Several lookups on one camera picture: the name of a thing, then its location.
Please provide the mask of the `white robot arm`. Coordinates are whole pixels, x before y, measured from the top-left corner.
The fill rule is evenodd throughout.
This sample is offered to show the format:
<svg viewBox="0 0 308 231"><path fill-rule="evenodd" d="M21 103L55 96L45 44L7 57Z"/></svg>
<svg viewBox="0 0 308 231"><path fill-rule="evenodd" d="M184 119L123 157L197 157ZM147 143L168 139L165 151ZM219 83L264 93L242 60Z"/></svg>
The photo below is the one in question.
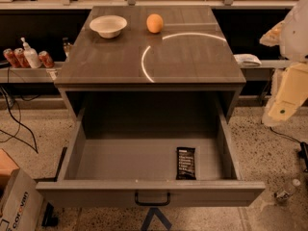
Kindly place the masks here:
<svg viewBox="0 0 308 231"><path fill-rule="evenodd" d="M260 43L278 45L281 56L291 62L272 76L271 98L262 117L262 123L272 127L287 121L308 99L308 0L298 0Z"/></svg>

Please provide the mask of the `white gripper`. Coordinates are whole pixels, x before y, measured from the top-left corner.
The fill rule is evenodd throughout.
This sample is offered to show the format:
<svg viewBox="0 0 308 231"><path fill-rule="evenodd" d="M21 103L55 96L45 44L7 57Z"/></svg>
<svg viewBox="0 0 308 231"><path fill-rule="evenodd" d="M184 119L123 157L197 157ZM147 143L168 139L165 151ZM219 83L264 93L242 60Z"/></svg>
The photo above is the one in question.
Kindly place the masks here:
<svg viewBox="0 0 308 231"><path fill-rule="evenodd" d="M259 42L268 47L279 45L283 25L284 21L278 22L261 36ZM308 99L308 64L292 63L286 69L276 69L270 94L262 123L273 127L287 121Z"/></svg>

